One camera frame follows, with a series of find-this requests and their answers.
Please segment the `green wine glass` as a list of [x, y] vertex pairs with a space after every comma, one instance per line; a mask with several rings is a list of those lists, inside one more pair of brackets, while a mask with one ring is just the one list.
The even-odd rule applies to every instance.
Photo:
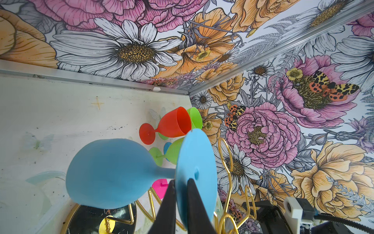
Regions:
[[168, 151], [165, 155], [158, 148], [151, 148], [149, 150], [149, 153], [153, 157], [156, 165], [161, 167], [163, 165], [163, 159], [167, 159], [170, 163], [177, 165], [178, 156], [183, 141], [184, 137], [173, 142], [172, 145], [168, 148]]
[[203, 121], [197, 108], [186, 110], [178, 107], [165, 114], [157, 127], [157, 132], [165, 137], [182, 137], [192, 129], [202, 129]]

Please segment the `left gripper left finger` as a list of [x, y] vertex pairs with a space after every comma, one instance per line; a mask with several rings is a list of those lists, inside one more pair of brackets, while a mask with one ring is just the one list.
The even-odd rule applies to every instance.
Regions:
[[175, 180], [171, 180], [148, 234], [175, 234], [176, 226], [176, 189]]

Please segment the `pink wine glass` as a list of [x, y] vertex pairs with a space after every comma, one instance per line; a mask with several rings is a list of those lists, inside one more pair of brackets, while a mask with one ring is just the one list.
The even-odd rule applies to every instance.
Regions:
[[158, 197], [160, 199], [163, 199], [164, 196], [165, 196], [165, 194], [166, 194], [166, 191], [168, 189], [168, 181], [167, 181], [167, 179], [156, 180], [152, 184], [152, 188], [155, 190], [155, 192], [158, 195]]

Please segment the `light blue wine glass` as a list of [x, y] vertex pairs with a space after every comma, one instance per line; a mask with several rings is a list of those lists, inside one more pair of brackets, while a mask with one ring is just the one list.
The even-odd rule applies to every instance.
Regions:
[[184, 137], [175, 168], [157, 166], [149, 151], [129, 139], [100, 139], [72, 159], [66, 189], [81, 205], [117, 209], [141, 198], [158, 179], [175, 180], [176, 211], [188, 229], [187, 184], [195, 181], [210, 221], [217, 199], [215, 155], [206, 134], [193, 129]]

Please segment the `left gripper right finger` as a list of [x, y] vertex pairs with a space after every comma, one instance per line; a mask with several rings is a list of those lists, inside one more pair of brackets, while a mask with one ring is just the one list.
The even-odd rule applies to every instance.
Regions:
[[190, 178], [187, 184], [188, 195], [188, 233], [189, 234], [216, 234], [206, 213], [195, 181]]

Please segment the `red wine glass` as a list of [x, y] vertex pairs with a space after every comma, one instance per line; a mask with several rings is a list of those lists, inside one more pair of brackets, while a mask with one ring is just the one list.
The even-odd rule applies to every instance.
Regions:
[[151, 145], [155, 141], [156, 133], [165, 137], [182, 137], [192, 129], [191, 118], [184, 107], [178, 107], [165, 114], [156, 129], [150, 124], [144, 123], [140, 126], [139, 136], [146, 145]]

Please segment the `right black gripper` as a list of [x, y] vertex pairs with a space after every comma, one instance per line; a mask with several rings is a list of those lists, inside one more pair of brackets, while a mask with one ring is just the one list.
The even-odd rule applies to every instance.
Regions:
[[257, 208], [257, 221], [263, 234], [292, 234], [292, 231], [278, 206], [270, 201], [255, 202]]

